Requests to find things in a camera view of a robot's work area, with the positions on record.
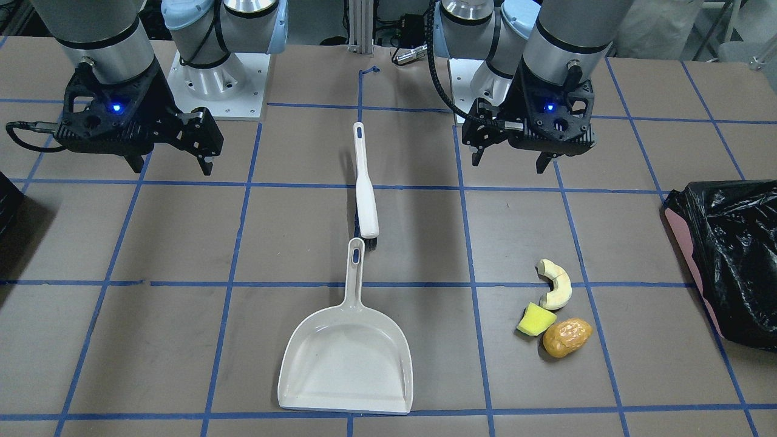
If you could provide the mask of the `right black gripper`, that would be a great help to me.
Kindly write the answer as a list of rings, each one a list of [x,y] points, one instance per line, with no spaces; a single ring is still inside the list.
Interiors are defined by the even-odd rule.
[[[53,133],[61,146],[71,152],[124,157],[140,174],[144,155],[155,144],[166,143],[193,155],[203,175],[211,176],[224,137],[208,108],[181,111],[157,60],[138,76],[113,85],[100,83],[96,65],[82,60],[67,83],[66,105]]]

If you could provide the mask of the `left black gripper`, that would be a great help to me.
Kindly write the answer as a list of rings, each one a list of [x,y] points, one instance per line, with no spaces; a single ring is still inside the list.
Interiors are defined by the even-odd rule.
[[[470,146],[472,166],[480,165],[484,151],[503,141],[516,149],[541,152],[537,174],[558,157],[552,152],[587,152],[597,143],[591,127],[594,91],[583,79],[577,59],[562,66],[562,83],[540,78],[521,61],[507,97],[495,107],[477,98],[470,108],[475,121],[465,121],[463,142]]]

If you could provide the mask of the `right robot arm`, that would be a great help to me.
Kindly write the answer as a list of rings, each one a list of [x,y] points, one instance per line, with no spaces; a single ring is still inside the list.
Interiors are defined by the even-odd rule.
[[[17,129],[51,135],[55,147],[123,157],[134,172],[158,143],[188,152],[208,176],[224,136],[217,117],[236,117],[240,98],[264,91],[249,60],[284,50],[286,1],[163,1],[163,23],[177,45],[178,83],[194,105],[181,109],[164,75],[140,8],[133,1],[34,1],[48,30],[75,70],[56,123],[9,122],[6,130],[22,147]]]

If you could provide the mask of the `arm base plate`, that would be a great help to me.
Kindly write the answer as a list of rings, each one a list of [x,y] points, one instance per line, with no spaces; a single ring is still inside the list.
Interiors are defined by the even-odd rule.
[[[505,62],[499,59],[450,59],[450,85],[456,107],[468,112],[476,98],[483,98],[496,107],[501,105],[520,61],[521,55]]]
[[[206,107],[217,121],[260,121],[271,55],[232,53],[221,66],[195,69],[175,53],[168,75],[177,107],[191,112]]]

